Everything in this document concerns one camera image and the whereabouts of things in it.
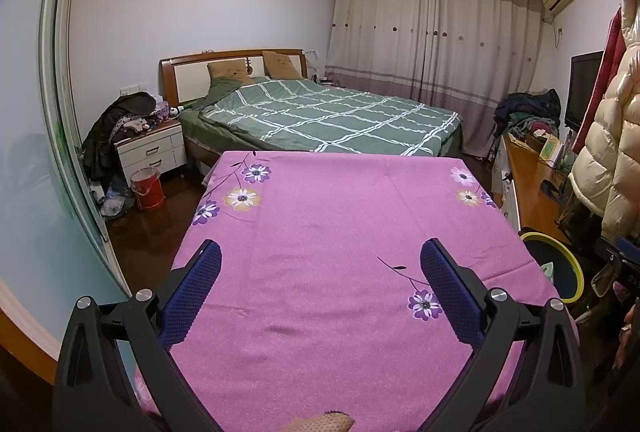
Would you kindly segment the green tissue pack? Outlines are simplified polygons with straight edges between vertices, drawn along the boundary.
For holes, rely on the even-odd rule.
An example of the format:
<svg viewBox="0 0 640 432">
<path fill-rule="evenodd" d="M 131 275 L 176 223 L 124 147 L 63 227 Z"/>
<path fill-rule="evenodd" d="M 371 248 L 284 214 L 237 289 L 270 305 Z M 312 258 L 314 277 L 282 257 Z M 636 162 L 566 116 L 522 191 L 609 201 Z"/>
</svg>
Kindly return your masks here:
<svg viewBox="0 0 640 432">
<path fill-rule="evenodd" d="M 554 278 L 554 264 L 552 262 L 544 263 L 541 265 L 541 270 L 550 282 L 553 282 Z"/>
</svg>

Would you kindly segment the yellow rimmed blue trash bin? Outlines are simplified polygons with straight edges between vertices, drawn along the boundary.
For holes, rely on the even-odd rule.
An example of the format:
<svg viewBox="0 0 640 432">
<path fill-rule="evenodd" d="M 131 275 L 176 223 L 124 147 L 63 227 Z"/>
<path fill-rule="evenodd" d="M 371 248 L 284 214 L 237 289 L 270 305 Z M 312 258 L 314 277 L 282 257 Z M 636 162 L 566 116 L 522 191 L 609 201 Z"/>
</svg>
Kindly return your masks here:
<svg viewBox="0 0 640 432">
<path fill-rule="evenodd" d="M 548 262 L 554 264 L 551 283 L 560 299 L 567 305 L 576 303 L 584 294 L 585 278 L 573 252 L 561 241 L 539 231 L 524 231 L 520 238 L 539 266 Z"/>
</svg>

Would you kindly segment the red bucket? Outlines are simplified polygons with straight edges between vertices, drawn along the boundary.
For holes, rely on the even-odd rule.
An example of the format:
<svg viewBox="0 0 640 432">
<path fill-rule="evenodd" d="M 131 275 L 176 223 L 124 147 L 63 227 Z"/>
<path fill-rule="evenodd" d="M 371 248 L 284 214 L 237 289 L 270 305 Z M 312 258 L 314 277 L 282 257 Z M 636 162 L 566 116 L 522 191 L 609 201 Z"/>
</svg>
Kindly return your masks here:
<svg viewBox="0 0 640 432">
<path fill-rule="evenodd" d="M 160 171 L 155 167 L 143 167 L 130 176 L 130 188 L 142 211 L 159 209 L 165 204 L 165 196 L 160 183 Z"/>
</svg>

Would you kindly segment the pink floral tablecloth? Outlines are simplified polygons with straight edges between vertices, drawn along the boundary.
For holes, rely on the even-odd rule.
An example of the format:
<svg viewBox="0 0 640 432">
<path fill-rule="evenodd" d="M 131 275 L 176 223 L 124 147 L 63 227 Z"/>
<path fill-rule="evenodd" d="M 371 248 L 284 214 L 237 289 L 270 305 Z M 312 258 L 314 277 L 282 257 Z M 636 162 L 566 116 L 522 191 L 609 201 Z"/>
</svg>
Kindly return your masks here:
<svg viewBox="0 0 640 432">
<path fill-rule="evenodd" d="M 213 240 L 221 271 L 171 356 L 227 431 L 332 410 L 358 431 L 412 431 L 471 352 L 422 274 L 433 238 L 514 300 L 555 296 L 460 160 L 228 151 L 175 256 Z"/>
</svg>

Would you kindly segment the white nightstand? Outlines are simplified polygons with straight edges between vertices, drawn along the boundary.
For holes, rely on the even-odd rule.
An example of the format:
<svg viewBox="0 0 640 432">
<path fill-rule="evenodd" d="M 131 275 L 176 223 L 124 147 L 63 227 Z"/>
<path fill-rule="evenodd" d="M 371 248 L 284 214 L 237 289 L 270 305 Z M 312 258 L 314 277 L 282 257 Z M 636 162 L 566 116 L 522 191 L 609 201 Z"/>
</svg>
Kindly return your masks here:
<svg viewBox="0 0 640 432">
<path fill-rule="evenodd" d="M 133 173 L 153 167 L 160 174 L 186 165 L 186 147 L 178 120 L 158 124 L 155 129 L 124 139 L 115 145 L 127 185 Z"/>
</svg>

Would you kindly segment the dark clothes on nightstand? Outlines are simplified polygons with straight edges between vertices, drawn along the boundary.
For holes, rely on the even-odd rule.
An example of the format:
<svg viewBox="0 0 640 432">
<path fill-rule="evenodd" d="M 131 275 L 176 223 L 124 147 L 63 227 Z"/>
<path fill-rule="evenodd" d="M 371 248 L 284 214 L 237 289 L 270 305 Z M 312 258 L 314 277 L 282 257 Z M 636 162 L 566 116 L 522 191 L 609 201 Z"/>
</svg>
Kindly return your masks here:
<svg viewBox="0 0 640 432">
<path fill-rule="evenodd" d="M 146 122 L 155 111 L 156 100 L 147 92 L 120 96 L 94 122 L 82 143 L 82 166 L 88 181 L 107 189 L 116 176 L 122 176 L 122 166 L 115 143 L 127 137 L 124 125 L 131 121 Z"/>
</svg>

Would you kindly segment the cream puffer jacket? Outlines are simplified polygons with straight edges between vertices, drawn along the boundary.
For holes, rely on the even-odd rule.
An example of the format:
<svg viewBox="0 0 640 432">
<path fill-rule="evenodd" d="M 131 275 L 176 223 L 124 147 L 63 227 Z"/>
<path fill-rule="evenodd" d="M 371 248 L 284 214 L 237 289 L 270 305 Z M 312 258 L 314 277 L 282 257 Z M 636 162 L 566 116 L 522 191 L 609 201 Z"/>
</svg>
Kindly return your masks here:
<svg viewBox="0 0 640 432">
<path fill-rule="evenodd" d="M 622 35 L 626 51 L 570 172 L 611 242 L 639 228 L 639 0 L 622 0 Z"/>
</svg>

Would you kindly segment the pile of clothes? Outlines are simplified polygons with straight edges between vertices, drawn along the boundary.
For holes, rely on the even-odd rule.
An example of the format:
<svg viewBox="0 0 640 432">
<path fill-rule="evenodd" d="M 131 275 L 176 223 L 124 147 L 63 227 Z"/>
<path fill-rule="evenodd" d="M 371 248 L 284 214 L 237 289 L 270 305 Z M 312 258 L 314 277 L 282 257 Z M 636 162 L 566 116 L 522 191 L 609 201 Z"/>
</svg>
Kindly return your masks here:
<svg viewBox="0 0 640 432">
<path fill-rule="evenodd" d="M 547 92 L 512 92 L 500 101 L 494 112 L 495 132 L 498 138 L 511 133 L 523 140 L 527 132 L 535 132 L 541 123 L 547 133 L 559 135 L 561 101 L 555 89 Z"/>
</svg>

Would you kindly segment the wooden headboard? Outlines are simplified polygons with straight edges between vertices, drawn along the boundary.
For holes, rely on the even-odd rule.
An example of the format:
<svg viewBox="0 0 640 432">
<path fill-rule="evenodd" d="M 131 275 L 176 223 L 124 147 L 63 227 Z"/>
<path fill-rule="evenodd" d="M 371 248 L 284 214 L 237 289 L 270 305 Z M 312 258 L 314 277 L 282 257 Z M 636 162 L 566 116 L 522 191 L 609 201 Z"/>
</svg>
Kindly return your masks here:
<svg viewBox="0 0 640 432">
<path fill-rule="evenodd" d="M 235 77 L 242 83 L 268 76 L 266 52 L 283 54 L 291 66 L 307 77 L 307 62 L 301 49 L 239 49 L 204 51 L 199 54 L 160 60 L 160 92 L 169 106 L 182 106 L 207 95 L 210 81 L 216 77 Z"/>
</svg>

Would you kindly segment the left brown pillow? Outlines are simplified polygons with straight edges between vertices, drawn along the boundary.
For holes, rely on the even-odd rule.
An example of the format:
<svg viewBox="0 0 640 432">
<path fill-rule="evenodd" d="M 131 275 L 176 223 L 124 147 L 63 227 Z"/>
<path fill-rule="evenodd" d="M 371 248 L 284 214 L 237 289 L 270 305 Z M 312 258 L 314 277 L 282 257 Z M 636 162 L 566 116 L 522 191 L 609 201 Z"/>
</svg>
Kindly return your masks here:
<svg viewBox="0 0 640 432">
<path fill-rule="evenodd" d="M 243 59 L 214 60 L 209 62 L 207 69 L 211 78 L 233 78 L 245 85 L 254 84 Z"/>
</svg>

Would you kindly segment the brown pillow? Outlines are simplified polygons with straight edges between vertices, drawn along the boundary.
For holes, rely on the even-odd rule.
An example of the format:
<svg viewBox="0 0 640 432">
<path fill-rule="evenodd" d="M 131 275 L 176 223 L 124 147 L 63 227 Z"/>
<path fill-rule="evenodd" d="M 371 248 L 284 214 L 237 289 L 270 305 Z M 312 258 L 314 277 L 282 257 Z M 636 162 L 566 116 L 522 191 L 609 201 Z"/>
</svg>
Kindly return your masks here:
<svg viewBox="0 0 640 432">
<path fill-rule="evenodd" d="M 275 51 L 264 51 L 262 53 L 264 68 L 266 73 L 273 80 L 300 80 L 303 78 L 286 54 L 279 54 Z"/>
<path fill-rule="evenodd" d="M 207 69 L 211 78 L 233 78 L 245 85 L 254 84 L 243 59 L 214 60 L 209 62 Z"/>
</svg>

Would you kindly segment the right brown pillow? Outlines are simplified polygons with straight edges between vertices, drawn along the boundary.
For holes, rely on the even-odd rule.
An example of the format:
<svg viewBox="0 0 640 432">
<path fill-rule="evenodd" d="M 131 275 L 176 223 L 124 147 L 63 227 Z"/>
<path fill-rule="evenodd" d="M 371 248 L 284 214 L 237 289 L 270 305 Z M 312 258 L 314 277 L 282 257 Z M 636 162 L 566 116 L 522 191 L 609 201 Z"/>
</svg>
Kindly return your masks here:
<svg viewBox="0 0 640 432">
<path fill-rule="evenodd" d="M 300 80 L 303 78 L 286 54 L 279 54 L 275 51 L 264 51 L 262 53 L 264 68 L 266 73 L 273 80 Z"/>
</svg>

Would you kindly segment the black television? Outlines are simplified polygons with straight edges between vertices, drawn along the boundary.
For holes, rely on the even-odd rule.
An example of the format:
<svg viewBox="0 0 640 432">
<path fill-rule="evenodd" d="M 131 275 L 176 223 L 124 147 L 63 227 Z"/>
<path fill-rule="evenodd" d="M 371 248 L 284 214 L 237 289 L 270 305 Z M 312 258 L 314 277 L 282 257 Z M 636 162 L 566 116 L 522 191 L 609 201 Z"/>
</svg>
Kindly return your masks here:
<svg viewBox="0 0 640 432">
<path fill-rule="evenodd" d="M 602 51 L 595 51 L 578 54 L 570 60 L 570 85 L 568 85 L 565 125 L 574 132 L 579 131 L 582 120 L 585 118 L 602 56 Z"/>
</svg>

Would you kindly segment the white purple curtain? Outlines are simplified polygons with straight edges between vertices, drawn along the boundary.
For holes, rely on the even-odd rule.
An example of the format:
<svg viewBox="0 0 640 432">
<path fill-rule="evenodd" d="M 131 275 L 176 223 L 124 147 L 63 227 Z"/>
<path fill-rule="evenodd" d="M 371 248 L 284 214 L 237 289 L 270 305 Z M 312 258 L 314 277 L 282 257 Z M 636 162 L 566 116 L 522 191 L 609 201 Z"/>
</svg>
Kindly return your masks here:
<svg viewBox="0 0 640 432">
<path fill-rule="evenodd" d="M 326 74 L 347 88 L 457 112 L 488 155 L 492 119 L 534 77 L 542 0 L 335 0 Z"/>
</svg>

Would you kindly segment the red garment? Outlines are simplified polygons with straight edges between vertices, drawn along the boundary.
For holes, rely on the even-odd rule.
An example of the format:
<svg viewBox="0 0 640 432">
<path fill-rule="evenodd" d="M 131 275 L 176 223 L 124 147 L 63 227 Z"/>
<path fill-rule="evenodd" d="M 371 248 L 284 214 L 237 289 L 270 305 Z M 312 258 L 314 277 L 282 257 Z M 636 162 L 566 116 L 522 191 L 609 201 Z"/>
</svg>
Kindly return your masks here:
<svg viewBox="0 0 640 432">
<path fill-rule="evenodd" d="M 598 106 L 610 85 L 611 80 L 616 75 L 620 62 L 626 51 L 626 44 L 622 34 L 622 10 L 616 11 L 615 16 L 608 28 L 608 39 L 603 51 L 599 70 L 594 82 L 591 97 L 587 106 L 587 111 L 582 119 L 582 125 L 577 133 L 573 144 L 573 152 L 578 155 L 585 146 L 586 137 L 591 124 L 594 121 Z"/>
</svg>

